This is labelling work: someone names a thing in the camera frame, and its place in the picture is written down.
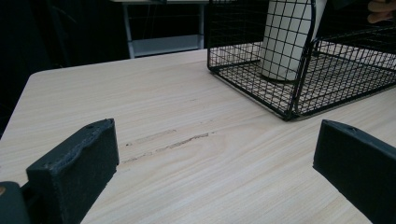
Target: finger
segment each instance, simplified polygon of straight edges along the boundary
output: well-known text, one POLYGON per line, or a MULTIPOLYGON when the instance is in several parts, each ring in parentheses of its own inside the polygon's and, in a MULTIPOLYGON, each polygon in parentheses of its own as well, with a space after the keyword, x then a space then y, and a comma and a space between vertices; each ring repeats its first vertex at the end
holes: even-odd
POLYGON ((385 20, 388 20, 391 18, 393 18, 391 12, 376 12, 376 13, 370 14, 367 17, 367 21, 370 23, 376 23, 376 22, 385 21, 385 20))
POLYGON ((371 1, 368 8, 372 12, 387 12, 396 9, 396 1, 391 1, 390 3, 371 1))

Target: scratch mark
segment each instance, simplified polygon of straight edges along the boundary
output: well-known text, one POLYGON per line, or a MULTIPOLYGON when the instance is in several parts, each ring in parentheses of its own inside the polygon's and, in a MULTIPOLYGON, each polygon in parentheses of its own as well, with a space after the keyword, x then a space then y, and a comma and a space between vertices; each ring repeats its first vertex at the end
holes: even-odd
POLYGON ((132 162, 132 161, 137 161, 137 160, 139 160, 140 158, 147 157, 147 156, 152 156, 152 155, 154 155, 154 154, 156 154, 156 153, 158 153, 158 152, 165 151, 166 149, 172 149, 172 148, 175 148, 175 147, 180 147, 180 146, 182 146, 182 145, 184 145, 184 144, 189 143, 189 142, 192 141, 192 140, 195 140, 195 139, 198 139, 198 138, 203 138, 203 137, 208 137, 208 136, 209 136, 209 133, 198 134, 198 135, 195 135, 195 136, 193 136, 193 137, 191 137, 191 138, 188 138, 188 139, 186 139, 186 140, 183 140, 183 141, 174 143, 174 144, 172 144, 172 145, 170 145, 170 146, 158 148, 158 149, 155 149, 154 151, 146 152, 146 153, 143 154, 143 155, 140 155, 140 156, 137 156, 137 157, 132 157, 132 158, 126 160, 126 161, 122 161, 122 163, 128 163, 128 162, 132 162))
POLYGON ((149 135, 149 136, 146 136, 144 138, 137 139, 136 143, 141 144, 141 143, 149 142, 149 141, 151 141, 151 140, 153 140, 153 139, 155 139, 157 137, 161 137, 161 136, 169 134, 169 133, 175 133, 176 131, 177 130, 174 129, 174 130, 167 130, 167 131, 162 132, 162 133, 155 133, 153 135, 149 135))
POLYGON ((184 144, 186 144, 186 143, 189 143, 190 141, 192 141, 192 140, 194 140, 194 139, 203 138, 203 137, 208 137, 208 136, 209 136, 209 133, 198 134, 198 135, 195 135, 194 137, 191 137, 191 138, 186 139, 186 140, 184 140, 184 141, 181 141, 181 142, 178 142, 178 143, 174 143, 174 144, 172 144, 172 145, 166 147, 165 149, 174 148, 174 147, 179 147, 179 146, 181 146, 181 145, 184 145, 184 144))

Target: wood grain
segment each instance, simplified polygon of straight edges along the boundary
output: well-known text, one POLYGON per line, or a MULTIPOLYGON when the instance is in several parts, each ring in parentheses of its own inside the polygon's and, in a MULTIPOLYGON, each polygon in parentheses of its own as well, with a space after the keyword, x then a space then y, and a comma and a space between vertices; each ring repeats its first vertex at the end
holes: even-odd
POLYGON ((322 119, 396 146, 396 90, 285 122, 212 76, 206 51, 31 76, 0 141, 0 180, 114 118, 115 176, 83 223, 369 223, 312 168, 322 119))

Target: white object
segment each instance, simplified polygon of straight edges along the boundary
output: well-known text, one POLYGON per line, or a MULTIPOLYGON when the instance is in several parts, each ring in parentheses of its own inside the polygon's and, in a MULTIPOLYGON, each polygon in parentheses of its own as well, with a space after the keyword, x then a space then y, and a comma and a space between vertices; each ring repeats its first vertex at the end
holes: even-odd
MULTIPOLYGON (((315 38, 327 0, 316 1, 315 38)), ((262 75, 294 80, 311 26, 310 0, 270 0, 262 41, 262 75)))

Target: black wire cage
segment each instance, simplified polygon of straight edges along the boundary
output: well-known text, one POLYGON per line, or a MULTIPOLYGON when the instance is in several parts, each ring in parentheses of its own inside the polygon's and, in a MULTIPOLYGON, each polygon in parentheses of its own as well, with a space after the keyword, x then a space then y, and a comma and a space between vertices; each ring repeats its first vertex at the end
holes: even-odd
POLYGON ((284 120, 393 87, 393 23, 368 23, 368 2, 325 1, 210 0, 209 70, 284 120))

